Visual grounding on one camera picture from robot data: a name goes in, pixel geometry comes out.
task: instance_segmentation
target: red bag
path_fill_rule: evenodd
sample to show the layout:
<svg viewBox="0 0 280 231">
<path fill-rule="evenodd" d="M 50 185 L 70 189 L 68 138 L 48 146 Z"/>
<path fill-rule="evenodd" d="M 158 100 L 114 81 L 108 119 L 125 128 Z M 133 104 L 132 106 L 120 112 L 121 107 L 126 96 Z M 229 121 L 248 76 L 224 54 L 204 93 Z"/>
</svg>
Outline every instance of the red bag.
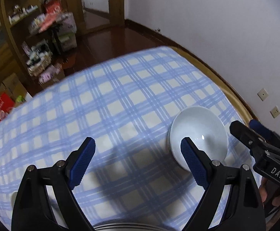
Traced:
<svg viewBox="0 0 280 231">
<path fill-rule="evenodd" d="M 14 105 L 15 103 L 6 93 L 3 93 L 0 96 L 0 121 L 8 116 L 8 114 L 12 111 Z"/>
</svg>

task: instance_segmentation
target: wooden door frame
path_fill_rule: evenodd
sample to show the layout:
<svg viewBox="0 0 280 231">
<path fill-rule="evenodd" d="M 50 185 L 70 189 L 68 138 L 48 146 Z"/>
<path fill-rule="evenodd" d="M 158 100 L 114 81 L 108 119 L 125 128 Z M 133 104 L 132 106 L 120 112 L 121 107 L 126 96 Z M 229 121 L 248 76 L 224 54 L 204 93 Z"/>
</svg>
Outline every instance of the wooden door frame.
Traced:
<svg viewBox="0 0 280 231">
<path fill-rule="evenodd" d="M 66 0 L 62 0 L 62 6 L 64 9 L 67 9 Z M 104 28 L 108 28 L 112 26 L 124 26 L 125 25 L 124 0 L 109 0 L 109 14 L 110 14 L 110 24 L 87 29 L 84 32 L 82 32 L 82 34 L 96 32 L 98 30 L 102 30 Z"/>
</svg>

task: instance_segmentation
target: metal screw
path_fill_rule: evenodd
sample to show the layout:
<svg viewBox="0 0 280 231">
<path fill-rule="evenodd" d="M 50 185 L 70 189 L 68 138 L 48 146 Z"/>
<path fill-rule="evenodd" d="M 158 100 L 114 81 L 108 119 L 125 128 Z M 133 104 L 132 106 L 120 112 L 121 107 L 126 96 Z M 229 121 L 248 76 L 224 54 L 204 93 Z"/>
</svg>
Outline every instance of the metal screw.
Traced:
<svg viewBox="0 0 280 231">
<path fill-rule="evenodd" d="M 58 162 L 56 163 L 56 165 L 57 165 L 58 167 L 62 167 L 62 166 L 64 166 L 64 164 L 65 164 L 65 161 L 63 161 L 63 160 L 60 160 L 60 161 L 58 161 Z"/>
<path fill-rule="evenodd" d="M 243 168 L 244 170 L 246 170 L 246 171 L 248 171 L 248 170 L 250 169 L 250 167 L 249 167 L 247 164 L 244 164 L 244 165 L 242 166 L 242 168 Z"/>
<path fill-rule="evenodd" d="M 31 166 L 28 166 L 28 168 L 27 168 L 27 169 L 28 169 L 28 171 L 30 171 L 30 172 L 31 172 L 31 171 L 33 171 L 33 170 L 34 170 L 34 168 L 35 168 L 35 167 L 34 167 L 34 165 L 31 165 Z"/>
<path fill-rule="evenodd" d="M 212 164 L 214 165 L 214 166 L 220 166 L 220 161 L 217 161 L 217 160 L 213 160 L 212 161 Z"/>
</svg>

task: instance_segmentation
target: blue textured pad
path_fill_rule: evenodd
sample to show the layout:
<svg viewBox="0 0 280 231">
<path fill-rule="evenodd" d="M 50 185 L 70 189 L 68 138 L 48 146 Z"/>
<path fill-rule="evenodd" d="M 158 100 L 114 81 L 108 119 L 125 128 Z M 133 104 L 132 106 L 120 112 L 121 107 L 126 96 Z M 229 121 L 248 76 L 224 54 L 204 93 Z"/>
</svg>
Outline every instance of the blue textured pad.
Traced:
<svg viewBox="0 0 280 231">
<path fill-rule="evenodd" d="M 183 154 L 196 183 L 207 190 L 209 186 L 207 171 L 186 139 L 181 141 L 181 153 Z"/>
<path fill-rule="evenodd" d="M 270 140 L 273 133 L 268 128 L 264 127 L 259 121 L 251 120 L 249 122 L 249 127 L 257 132 L 260 136 L 264 137 L 266 140 Z"/>
<path fill-rule="evenodd" d="M 95 140 L 92 138 L 83 149 L 82 153 L 79 155 L 78 159 L 70 170 L 69 187 L 71 190 L 80 184 L 85 171 L 88 168 L 93 155 L 95 154 L 95 149 Z"/>
</svg>

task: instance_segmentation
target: wall outlet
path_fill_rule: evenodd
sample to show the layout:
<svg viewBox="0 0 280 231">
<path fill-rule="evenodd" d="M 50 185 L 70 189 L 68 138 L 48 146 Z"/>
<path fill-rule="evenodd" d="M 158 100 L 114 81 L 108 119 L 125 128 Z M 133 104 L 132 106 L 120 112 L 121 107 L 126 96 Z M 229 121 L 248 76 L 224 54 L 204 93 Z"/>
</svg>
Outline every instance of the wall outlet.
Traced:
<svg viewBox="0 0 280 231">
<path fill-rule="evenodd" d="M 280 114 L 280 111 L 279 111 L 278 107 L 276 106 L 270 111 L 270 113 L 273 116 L 273 118 L 276 118 Z"/>
<path fill-rule="evenodd" d="M 265 89 L 261 89 L 260 92 L 257 93 L 259 98 L 264 101 L 268 97 L 268 93 Z"/>
</svg>

